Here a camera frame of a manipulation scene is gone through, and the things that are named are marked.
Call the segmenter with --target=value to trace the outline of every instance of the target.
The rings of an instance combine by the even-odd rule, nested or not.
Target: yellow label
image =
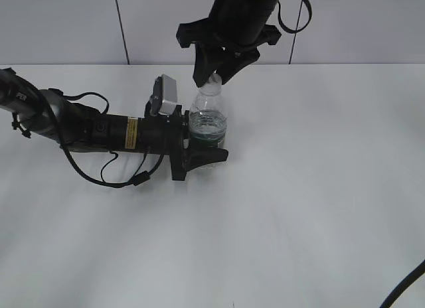
[[[127,134],[126,134],[126,149],[134,150],[137,141],[137,125],[139,119],[136,117],[128,117],[127,120]]]

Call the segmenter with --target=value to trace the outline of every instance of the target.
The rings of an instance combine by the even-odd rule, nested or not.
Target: white table
[[[162,73],[186,108],[196,94],[192,66],[14,69],[129,116]],[[166,159],[122,190],[0,112],[0,307],[378,307],[425,257],[425,65],[251,66],[224,95],[227,163],[176,183]],[[111,158],[75,156],[93,176]],[[424,288],[395,307],[423,307]]]

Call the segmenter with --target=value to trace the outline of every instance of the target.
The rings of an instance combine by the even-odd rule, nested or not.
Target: cylindrical motor
[[[209,19],[226,39],[253,44],[279,0],[215,0]]]
[[[167,136],[166,119],[160,115],[142,119],[105,114],[94,119],[87,140],[93,148],[169,154],[169,147],[166,147],[165,151],[163,147],[165,136]]]

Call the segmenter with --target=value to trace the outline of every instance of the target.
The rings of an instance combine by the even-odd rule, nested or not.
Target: black cable
[[[388,295],[380,308],[389,308],[420,276],[425,273],[425,260],[419,264],[410,274],[408,274]]]
[[[105,110],[102,112],[102,114],[107,114],[107,112],[109,111],[109,101],[108,99],[106,99],[105,97],[103,97],[103,95],[98,94],[97,92],[84,92],[83,94],[79,94],[77,96],[65,96],[64,94],[61,94],[62,98],[64,98],[65,100],[68,101],[77,101],[77,100],[81,100],[82,98],[84,98],[85,96],[96,96],[102,100],[104,100],[106,102],[106,108]]]
[[[154,172],[156,172],[156,170],[158,170],[159,166],[161,165],[162,161],[164,160],[164,153],[162,153],[159,158],[158,161],[156,162],[156,164],[153,166],[152,170],[150,170],[148,173],[149,175],[154,174]]]
[[[139,164],[139,167],[137,168],[137,170],[135,170],[135,172],[134,172],[134,174],[133,174],[132,177],[135,177],[139,173],[141,167],[143,166],[143,164],[146,161],[146,157],[147,157],[147,152],[145,151],[145,153],[143,154],[143,160],[141,160],[141,163]]]
[[[308,21],[307,23],[301,27],[301,28],[297,28],[297,29],[290,29],[289,27],[287,27],[283,20],[282,20],[282,4],[278,1],[278,6],[279,6],[279,12],[278,12],[278,22],[279,25],[281,26],[281,28],[286,31],[288,34],[296,34],[299,33],[301,31],[303,31],[305,28],[307,28],[307,26],[310,24],[311,18],[313,17],[313,9],[311,8],[311,3],[309,0],[301,0],[301,2],[305,5],[305,7],[307,7],[307,11],[308,11]]]
[[[104,183],[106,183],[106,181],[105,181],[105,179],[104,179],[104,170],[106,169],[106,167],[109,165],[109,164],[111,164],[112,162],[114,162],[117,158],[118,158],[118,153],[116,153],[116,152],[113,152],[113,151],[109,151],[109,153],[111,153],[111,154],[113,154],[114,155],[114,157],[109,161],[109,162],[107,162],[103,167],[102,167],[102,169],[100,170],[100,178],[102,179],[102,181],[104,182]]]
[[[69,149],[68,149],[68,147],[65,143],[65,140],[63,138],[62,129],[60,127],[60,124],[58,123],[58,120],[56,119],[56,116],[54,115],[54,112],[53,112],[49,102],[45,98],[45,96],[30,82],[26,81],[25,79],[23,79],[19,76],[16,76],[16,77],[24,86],[27,87],[28,91],[32,92],[41,101],[42,105],[44,106],[45,110],[47,111],[48,117],[50,118],[50,120],[53,123],[53,126],[56,130],[60,147],[64,151],[64,154],[65,154],[66,158],[68,159],[69,163],[71,164],[71,166],[74,168],[74,170],[83,179],[85,179],[85,180],[87,180],[91,183],[94,183],[96,185],[100,185],[100,186],[103,186],[103,187],[112,187],[114,189],[121,189],[121,188],[129,186],[129,185],[139,185],[139,184],[142,184],[143,182],[146,182],[147,180],[150,179],[150,175],[153,174],[152,171],[142,172],[141,174],[138,174],[138,175],[132,177],[129,181],[123,182],[123,183],[105,183],[103,181],[93,179],[92,177],[90,177],[86,173],[84,173],[84,171],[82,169],[80,169],[80,167],[76,164],[74,158],[72,157],[71,153],[69,152]]]

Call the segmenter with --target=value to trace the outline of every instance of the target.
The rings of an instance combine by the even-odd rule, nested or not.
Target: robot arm
[[[198,87],[208,80],[213,72],[227,83],[244,67],[256,62],[260,53],[257,47],[268,43],[275,45],[281,34],[272,25],[266,25],[279,0],[215,0],[206,19],[180,24],[177,40],[182,48],[195,44],[196,62],[193,79]],[[308,0],[302,0],[309,11]],[[279,18],[283,30],[288,29]]]
[[[98,95],[69,97],[57,89],[38,90],[13,70],[0,70],[0,108],[12,112],[13,129],[28,138],[33,132],[58,142],[76,172],[94,184],[113,188],[142,184],[165,155],[175,181],[184,181],[187,172],[197,167],[227,160],[228,151],[189,141],[189,112],[183,113],[177,105],[176,81],[166,75],[156,79],[143,118],[108,114],[109,105],[101,113],[71,102],[88,94]],[[159,155],[159,159],[149,172],[135,174],[125,183],[107,183],[86,175],[70,152],[133,152]]]

